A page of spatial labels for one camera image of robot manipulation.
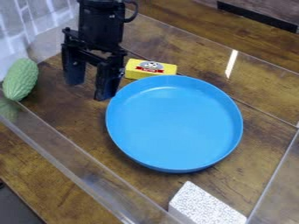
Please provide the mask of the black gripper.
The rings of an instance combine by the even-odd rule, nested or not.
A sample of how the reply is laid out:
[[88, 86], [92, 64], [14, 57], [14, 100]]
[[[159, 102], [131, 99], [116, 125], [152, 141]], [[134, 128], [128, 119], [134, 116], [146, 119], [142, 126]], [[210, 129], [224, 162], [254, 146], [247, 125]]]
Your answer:
[[126, 50], [122, 48], [126, 3], [124, 0], [78, 0], [79, 29], [64, 28], [64, 46], [62, 47], [62, 66], [68, 85], [84, 82], [86, 63], [80, 61], [78, 51], [68, 47], [99, 50], [111, 53], [114, 61], [98, 64], [95, 100], [104, 101], [116, 95], [124, 75]]

